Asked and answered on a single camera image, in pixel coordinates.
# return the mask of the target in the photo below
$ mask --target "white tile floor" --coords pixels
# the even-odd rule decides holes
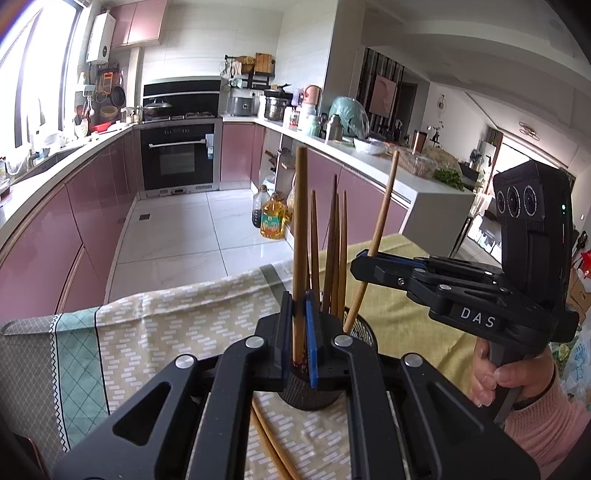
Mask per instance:
[[[250,190],[140,200],[119,252],[109,301],[239,274],[293,258],[251,223]],[[147,220],[140,215],[150,214]]]

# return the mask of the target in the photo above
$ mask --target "hand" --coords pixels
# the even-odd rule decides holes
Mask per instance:
[[[479,338],[472,357],[472,377],[468,398],[477,407],[489,406],[495,399],[496,386],[522,387],[517,401],[535,398],[552,382],[554,359],[550,347],[540,355],[497,368],[488,361],[488,341]]]

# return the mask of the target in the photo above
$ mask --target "kitchen cabinet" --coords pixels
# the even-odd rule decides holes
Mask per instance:
[[[311,148],[308,149],[308,188],[316,191],[318,245],[321,249],[326,248],[333,178],[336,175],[339,181],[340,173],[340,165]]]
[[[25,227],[0,267],[0,323],[54,315],[81,246],[62,187]]]
[[[369,181],[358,177],[343,168],[339,178],[339,193],[347,191],[348,211],[348,245],[371,240],[374,236],[375,224],[384,198],[384,193]],[[384,236],[400,231],[407,210],[391,200],[388,217],[384,226]]]
[[[254,124],[224,124],[222,135],[222,173],[220,175],[222,182],[251,179],[254,143]]]
[[[145,0],[111,9],[115,31],[111,47],[157,45],[167,0]]]
[[[261,184],[261,160],[265,143],[265,127],[255,125],[255,137],[252,143],[251,182],[258,187]]]
[[[111,40],[112,47],[127,45],[136,6],[137,4],[126,4],[111,8],[109,13],[115,19],[115,29]]]
[[[127,180],[127,190],[129,192],[129,199],[133,202],[134,197],[137,195],[139,190],[138,180],[138,169],[135,164],[135,145],[133,140],[133,132],[129,135],[125,135],[122,139],[123,142],[123,160],[125,164],[125,179]]]
[[[103,285],[104,293],[113,251],[108,248],[109,237],[100,208],[92,160],[66,184],[66,187],[80,237],[89,261]]]
[[[111,157],[111,168],[113,169],[113,182],[115,183],[115,195],[117,196],[117,205],[119,206],[118,222],[121,225],[125,222],[129,207],[131,207],[131,197],[125,175],[125,153],[123,140],[117,140],[109,146],[109,156]]]
[[[106,244],[103,248],[107,252],[106,256],[108,257],[110,255],[109,261],[103,266],[107,275],[111,268],[121,229],[125,222],[125,218],[121,220],[119,212],[110,153],[111,149],[105,148],[90,164],[95,177],[96,191],[99,195],[100,211],[103,216],[105,228]]]
[[[95,273],[95,268],[84,247],[79,255],[80,259],[76,269],[71,273],[73,275],[72,283],[69,289],[63,293],[65,295],[64,312],[76,312],[98,307],[105,300],[105,285]]]

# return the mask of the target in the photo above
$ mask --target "chopstick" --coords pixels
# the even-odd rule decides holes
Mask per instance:
[[[336,316],[337,305],[339,303],[339,195],[336,196],[335,209],[335,246],[333,251],[333,271],[332,271],[332,289],[330,292],[330,314]]]
[[[296,467],[291,463],[290,458],[284,452],[283,448],[281,448],[281,445],[277,443],[266,418],[259,410],[254,398],[252,399],[251,419],[255,425],[256,432],[261,438],[263,447],[267,451],[268,456],[273,461],[273,464],[277,468],[281,477],[284,480],[301,480]]]
[[[336,316],[345,319],[345,293],[347,290],[347,192],[343,192],[343,209],[340,214],[340,261],[339,261],[339,299]]]
[[[293,278],[293,338],[292,360],[304,361],[304,336],[306,321],[304,297],[308,271],[308,149],[297,147],[295,151],[295,204],[294,204],[294,278]]]
[[[394,152],[392,166],[390,167],[390,175],[388,177],[388,184],[386,185],[386,191],[384,192],[382,206],[379,210],[378,223],[375,226],[374,237],[372,238],[371,244],[369,246],[368,257],[375,257],[375,255],[378,253],[379,243],[381,242],[382,235],[384,234],[384,225],[386,224],[388,208],[390,207],[390,200],[392,198],[392,190],[394,189],[394,179],[396,177],[396,171],[398,170],[399,155],[399,152]],[[350,333],[351,329],[353,328],[353,325],[355,324],[355,320],[357,319],[357,315],[361,307],[361,302],[363,301],[363,297],[365,295],[365,291],[367,290],[367,288],[367,282],[361,282],[357,287],[357,292],[355,293],[355,297],[353,298],[353,303],[351,303],[351,308],[349,309],[349,313],[347,314],[347,321],[345,322],[345,326],[343,327],[343,331],[347,334]]]
[[[310,206],[310,249],[311,252],[311,283],[316,306],[320,308],[320,271],[318,265],[318,216],[316,213],[316,191],[312,190]]]
[[[322,290],[322,313],[330,309],[330,295],[332,293],[332,272],[335,268],[335,213],[336,213],[337,177],[333,178],[332,201],[330,202],[329,238],[326,247],[326,268],[324,269],[324,288]]]

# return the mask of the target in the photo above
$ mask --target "window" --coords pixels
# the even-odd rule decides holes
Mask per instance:
[[[82,7],[73,0],[35,0],[0,46],[0,155],[39,130],[62,129],[63,79],[70,40]]]

